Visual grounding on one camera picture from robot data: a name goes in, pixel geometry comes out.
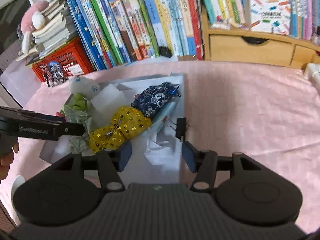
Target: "red plastic crate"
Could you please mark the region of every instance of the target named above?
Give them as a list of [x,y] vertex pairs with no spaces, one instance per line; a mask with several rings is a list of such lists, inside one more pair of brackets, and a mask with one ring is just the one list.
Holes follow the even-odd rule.
[[52,61],[57,61],[60,64],[65,77],[88,74],[94,71],[81,43],[80,37],[72,40],[66,46],[33,64],[32,69],[41,82],[45,82],[44,69],[42,67]]

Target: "yellow sequin fabric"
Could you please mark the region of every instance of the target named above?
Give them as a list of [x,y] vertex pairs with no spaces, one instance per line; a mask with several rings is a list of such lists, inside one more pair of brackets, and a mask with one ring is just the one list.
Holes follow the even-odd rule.
[[104,149],[117,149],[126,139],[139,135],[152,123],[134,107],[122,106],[113,115],[111,124],[90,133],[89,147],[95,154]]

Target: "wooden drawer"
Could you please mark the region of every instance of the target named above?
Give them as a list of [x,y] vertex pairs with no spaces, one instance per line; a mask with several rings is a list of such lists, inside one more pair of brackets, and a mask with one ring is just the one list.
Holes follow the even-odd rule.
[[267,40],[263,44],[247,43],[240,36],[210,35],[211,60],[289,66],[294,46]]
[[305,69],[308,63],[317,63],[318,56],[313,49],[296,45],[292,57],[291,67]]

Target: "stack of books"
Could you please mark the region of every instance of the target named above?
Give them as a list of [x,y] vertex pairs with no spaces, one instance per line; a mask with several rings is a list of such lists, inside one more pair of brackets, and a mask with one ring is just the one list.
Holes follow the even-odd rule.
[[320,24],[320,0],[203,0],[212,27],[233,26],[311,40]]
[[200,0],[67,0],[96,70],[160,54],[203,59]]
[[78,35],[66,0],[53,0],[41,13],[47,23],[41,30],[32,33],[35,44],[44,47],[39,53],[40,59]]

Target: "drawer handle hole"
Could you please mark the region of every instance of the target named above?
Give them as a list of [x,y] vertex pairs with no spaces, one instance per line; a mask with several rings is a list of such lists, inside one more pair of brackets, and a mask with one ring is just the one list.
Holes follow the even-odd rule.
[[268,39],[261,39],[261,38],[254,38],[254,37],[241,37],[246,43],[252,44],[252,45],[259,45],[266,43]]

